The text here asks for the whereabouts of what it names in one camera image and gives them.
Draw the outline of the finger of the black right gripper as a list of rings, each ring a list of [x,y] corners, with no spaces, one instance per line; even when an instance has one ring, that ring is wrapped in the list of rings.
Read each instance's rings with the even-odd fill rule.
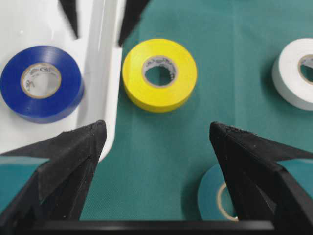
[[[122,20],[118,45],[123,46],[127,37],[134,30],[141,19],[141,14],[149,4],[149,0],[127,0]]]
[[[78,32],[78,14],[76,10],[77,1],[76,0],[59,0],[61,8],[68,19],[70,27],[74,33],[76,39],[79,38]]]

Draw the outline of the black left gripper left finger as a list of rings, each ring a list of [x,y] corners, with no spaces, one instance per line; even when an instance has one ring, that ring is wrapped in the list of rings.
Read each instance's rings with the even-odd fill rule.
[[[98,120],[0,156],[0,232],[80,218],[107,139]]]

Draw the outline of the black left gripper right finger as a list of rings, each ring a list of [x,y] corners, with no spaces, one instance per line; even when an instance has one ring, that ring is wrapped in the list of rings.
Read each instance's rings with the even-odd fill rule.
[[[218,122],[209,139],[240,219],[269,220],[279,234],[312,234],[313,198],[282,166],[310,161],[311,152]]]

